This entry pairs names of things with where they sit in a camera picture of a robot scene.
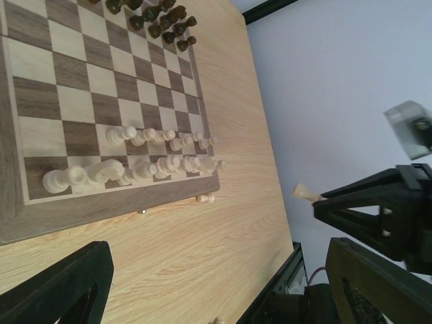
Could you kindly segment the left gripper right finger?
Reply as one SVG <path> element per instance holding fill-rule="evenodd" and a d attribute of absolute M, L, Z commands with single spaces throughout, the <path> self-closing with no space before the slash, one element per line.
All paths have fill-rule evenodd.
<path fill-rule="evenodd" d="M 431 284 L 352 240 L 330 239 L 325 267 L 342 323 L 431 322 Z"/>

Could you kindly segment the light chess piece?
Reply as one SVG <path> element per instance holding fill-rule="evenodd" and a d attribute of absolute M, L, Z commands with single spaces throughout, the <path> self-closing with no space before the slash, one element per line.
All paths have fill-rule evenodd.
<path fill-rule="evenodd" d="M 220 317 L 216 317 L 210 324 L 225 324 L 225 321 Z"/>
<path fill-rule="evenodd" d="M 309 201 L 311 204 L 315 204 L 319 201 L 326 200 L 325 197 L 320 194 L 311 192 L 304 184 L 297 184 L 292 191 L 292 197 L 297 199 L 304 199 Z"/>

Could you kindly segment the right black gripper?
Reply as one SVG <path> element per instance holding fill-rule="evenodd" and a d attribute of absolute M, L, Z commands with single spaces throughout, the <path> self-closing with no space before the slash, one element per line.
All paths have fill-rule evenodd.
<path fill-rule="evenodd" d="M 321 194 L 314 217 L 408 271 L 431 274 L 431 167 L 398 165 Z"/>

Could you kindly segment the light pawn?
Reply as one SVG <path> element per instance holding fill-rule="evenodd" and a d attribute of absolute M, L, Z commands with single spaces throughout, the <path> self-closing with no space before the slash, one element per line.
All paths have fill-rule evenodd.
<path fill-rule="evenodd" d="M 196 197 L 196 201 L 198 203 L 213 203 L 215 201 L 215 195 L 212 193 L 200 194 Z"/>

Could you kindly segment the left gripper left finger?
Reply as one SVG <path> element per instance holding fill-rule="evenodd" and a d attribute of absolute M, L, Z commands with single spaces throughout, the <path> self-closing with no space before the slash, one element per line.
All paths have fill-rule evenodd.
<path fill-rule="evenodd" d="M 3 293 L 1 322 L 100 323 L 112 279 L 108 242 L 91 242 Z"/>

